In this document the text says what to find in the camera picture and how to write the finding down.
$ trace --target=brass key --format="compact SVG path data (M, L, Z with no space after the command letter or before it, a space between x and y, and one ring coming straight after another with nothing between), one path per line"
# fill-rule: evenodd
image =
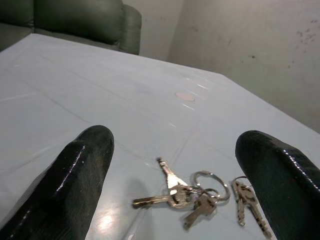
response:
M200 215L208 216L216 209L214 200L202 194L195 203L196 209L184 219L183 227L188 230Z

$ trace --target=chair backrest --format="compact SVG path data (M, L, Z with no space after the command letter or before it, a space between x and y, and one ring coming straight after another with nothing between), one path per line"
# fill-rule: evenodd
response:
M34 24L47 31L71 34L106 44L121 38L122 0L35 0Z
M22 27L33 27L34 0L1 0L0 22Z

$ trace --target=table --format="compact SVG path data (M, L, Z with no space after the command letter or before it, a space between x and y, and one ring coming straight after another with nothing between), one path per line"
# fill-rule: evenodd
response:
M233 195L189 232L182 228L187 211L132 209L132 199L166 188L158 156L188 183L199 170L229 183L243 175L238 136L260 130L320 167L318 133L221 74L31 34L0 53L1 220L92 125L113 132L115 150L87 240L264 239L249 212L245 228L238 226Z

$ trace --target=plastic table cover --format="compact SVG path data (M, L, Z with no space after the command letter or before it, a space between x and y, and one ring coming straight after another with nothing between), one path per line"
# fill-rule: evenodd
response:
M0 53L0 220L92 125L113 132L115 149L87 240L264 239L248 210L238 225L233 194L189 231L182 221L190 211L133 209L133 199L166 189L158 156L187 183L200 170L230 183L243 175L238 136L259 130L320 166L318 133L221 74L31 34Z

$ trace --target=stain on wall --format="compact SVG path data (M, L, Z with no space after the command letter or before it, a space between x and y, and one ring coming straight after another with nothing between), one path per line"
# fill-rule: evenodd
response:
M314 0L185 0L168 61L221 73L320 132L319 13Z
M193 32L199 32L199 28L197 26L190 26L190 29L193 31Z

